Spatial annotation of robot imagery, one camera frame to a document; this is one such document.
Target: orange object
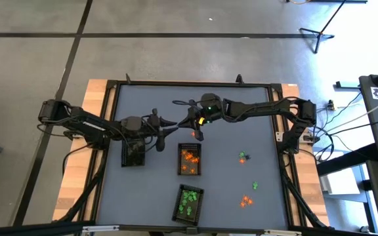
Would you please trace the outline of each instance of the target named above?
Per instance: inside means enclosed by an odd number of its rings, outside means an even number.
[[[191,160],[192,158],[194,158],[194,155],[192,153],[187,153],[184,156],[184,159],[187,160],[187,161]]]

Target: concrete floor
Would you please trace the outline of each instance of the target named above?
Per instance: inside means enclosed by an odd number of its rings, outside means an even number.
[[[0,0],[0,32],[77,31],[85,0]],[[294,5],[283,0],[99,0],[85,32],[298,33],[320,30],[338,3]],[[327,28],[336,35],[318,54],[304,39],[82,39],[64,99],[80,105],[89,79],[296,83],[322,107],[346,105],[355,93],[335,81],[378,74],[378,0],[346,4]],[[73,39],[0,38],[0,226],[11,223],[40,133],[42,101],[53,98]],[[355,116],[351,108],[333,122]],[[354,125],[365,123],[365,119]],[[355,140],[350,137],[367,137]],[[372,142],[369,128],[343,134],[350,148]],[[336,141],[337,149],[345,149]],[[51,138],[25,224],[50,222],[70,142]]]

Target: wooden platform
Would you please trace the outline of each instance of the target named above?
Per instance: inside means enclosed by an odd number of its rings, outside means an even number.
[[[100,115],[102,108],[102,103],[104,99],[104,93],[106,91],[107,80],[105,79],[91,79],[87,86],[87,91],[85,93],[82,108],[94,115]],[[283,84],[283,96],[298,96],[299,88],[297,85]],[[106,111],[105,119],[110,116],[113,97],[110,96],[108,102],[108,108]],[[274,93],[274,98],[278,99],[276,92]],[[278,126],[282,129],[282,118],[278,116]],[[74,140],[72,142],[71,150],[85,146],[85,141],[83,139]],[[312,151],[311,146],[307,144],[300,144],[300,148],[307,151]],[[98,151],[98,158],[101,156],[101,151]],[[85,186],[85,180],[87,176],[87,171],[89,168],[91,156],[91,149],[85,148],[70,155],[68,162],[66,164],[65,175],[62,180],[60,191],[58,195],[57,204],[55,206],[53,220],[57,220],[68,211],[68,209],[75,203],[77,198],[83,191]],[[299,177],[301,195],[308,203],[312,211],[319,217],[319,219],[329,225],[329,219],[327,218],[327,212],[325,208],[324,198],[322,190],[320,188],[319,176],[316,169],[316,162],[309,153],[300,152],[295,155],[295,164],[297,166],[297,173]],[[89,197],[87,201],[87,210],[84,215],[84,219],[88,220],[90,218],[90,211],[93,202],[93,194]],[[290,194],[291,209],[293,212],[294,224],[296,226],[300,225],[300,218],[297,210],[297,204],[294,197]]]

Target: cable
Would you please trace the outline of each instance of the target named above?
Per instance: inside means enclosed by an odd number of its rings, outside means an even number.
[[[336,117],[338,117],[344,110],[346,110],[346,108],[348,108],[350,105],[351,105],[351,103],[353,102],[353,101],[355,101],[355,99],[357,99],[359,96],[361,95],[361,92],[359,92],[358,94],[357,94],[357,96],[354,98],[354,99],[352,99],[349,103],[348,103],[348,105],[346,105],[346,107],[344,107],[338,114],[336,114],[335,116],[333,116],[332,117],[332,119],[328,122],[328,124],[330,123],[330,122],[332,122],[333,120],[334,120],[334,118],[336,118]]]
[[[359,116],[359,117],[357,117],[357,118],[354,118],[354,119],[352,119],[352,120],[350,120],[350,121],[347,121],[347,122],[342,123],[342,124],[340,124],[340,125],[338,125],[338,126],[336,126],[336,127],[334,127],[334,128],[329,129],[327,132],[329,132],[329,131],[331,131],[331,130],[334,130],[334,129],[336,129],[336,128],[339,128],[339,127],[341,127],[341,126],[343,126],[343,125],[349,124],[349,123],[351,123],[351,122],[353,122],[353,121],[356,121],[357,119],[359,119],[359,118],[361,118],[361,117],[363,117],[363,116],[365,116],[365,115],[368,115],[368,114],[370,114],[371,112],[373,112],[373,111],[375,111],[375,110],[377,110],[377,109],[378,109],[378,106],[376,106],[375,108],[369,110],[367,113],[365,113],[365,114],[363,114],[363,115],[361,115],[361,116]]]
[[[59,121],[45,121],[45,123],[49,123],[49,124],[46,124],[47,126],[53,126],[53,125],[61,125],[61,124],[63,124],[63,123],[65,123],[66,121],[70,121],[70,120],[72,120],[72,119],[75,119],[75,118],[77,118],[78,116],[75,116],[75,117],[67,117],[67,118],[63,118],[63,119],[60,119]],[[36,127],[37,127],[37,129],[38,130],[40,130],[41,132],[44,132],[45,134],[49,134],[49,135],[51,135],[51,136],[56,136],[56,137],[66,137],[65,135],[63,135],[63,134],[52,134],[52,133],[50,133],[50,132],[46,132],[46,130],[43,130],[42,128],[40,128],[40,127],[42,127],[43,125],[45,125],[45,124],[38,124]]]
[[[46,132],[46,130],[40,128],[40,127],[43,126],[43,125],[44,125],[44,124],[38,124],[36,127],[37,127],[38,130],[40,130],[41,132],[44,132],[45,134],[49,134],[49,135],[51,135],[51,136],[56,136],[56,137],[65,137],[65,138],[66,138],[66,136],[63,135],[63,134],[53,134],[53,133],[50,133],[50,132]]]
[[[368,123],[368,124],[365,124],[365,125],[360,125],[360,126],[357,126],[357,127],[346,128],[346,129],[344,129],[344,130],[340,130],[340,131],[334,132],[333,134],[328,134],[328,135],[333,136],[333,135],[338,134],[338,133],[340,133],[340,132],[344,132],[344,131],[348,131],[348,130],[353,130],[353,129],[361,128],[361,127],[366,127],[366,126],[368,126],[368,125],[376,125],[376,124],[378,124],[378,121],[376,121],[376,122],[372,122],[372,123]]]
[[[309,151],[307,151],[307,150],[304,150],[304,149],[299,149],[300,151],[303,151],[303,152],[305,152],[305,153],[308,153],[308,154],[310,154],[311,156],[313,156],[314,158],[316,158],[316,156],[313,154],[313,153],[311,153],[311,152],[309,152]]]
[[[87,148],[87,147],[91,146],[91,144],[92,144],[92,143],[88,143],[88,144],[86,144],[85,146],[82,146],[82,147],[79,147],[79,148],[77,148],[77,149],[75,149],[75,150],[72,150],[72,151],[70,151],[68,154],[65,155],[64,160],[62,161],[62,176],[63,176],[64,173],[65,173],[66,160],[68,159],[68,156],[70,156],[71,154],[75,153],[76,151],[79,151],[79,150],[81,150],[81,149],[84,149],[84,148]]]
[[[366,159],[369,159],[366,155],[361,154],[361,153],[359,153],[359,152],[357,152],[357,151],[354,151],[354,150],[350,149],[349,147],[347,147],[347,145],[345,145],[345,143],[341,140],[340,137],[338,137],[338,136],[336,136],[336,135],[332,135],[332,137],[337,137],[337,138],[339,139],[339,141],[341,141],[342,145],[344,145],[344,146],[345,146],[348,150],[350,150],[351,152],[357,153],[358,155],[361,155],[361,156],[365,157]]]

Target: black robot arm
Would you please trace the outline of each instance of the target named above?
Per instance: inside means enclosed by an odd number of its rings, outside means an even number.
[[[298,153],[301,134],[307,127],[316,124],[316,104],[300,98],[284,98],[275,102],[244,104],[225,98],[221,100],[215,94],[204,94],[199,102],[191,100],[188,103],[181,101],[174,101],[173,103],[190,105],[188,116],[178,124],[178,127],[194,129],[195,138],[199,141],[203,140],[200,127],[217,119],[236,123],[249,117],[282,115],[289,119],[293,126],[283,134],[278,149],[288,153]],[[290,111],[293,105],[296,105],[296,114]]]
[[[136,140],[156,136],[156,149],[163,151],[164,139],[178,128],[165,128],[175,125],[158,117],[157,109],[144,117],[127,117],[120,121],[107,121],[81,107],[71,106],[66,101],[47,100],[43,102],[39,113],[41,125],[63,126],[67,128],[64,135],[72,140],[82,136],[92,148],[105,149],[110,140]]]

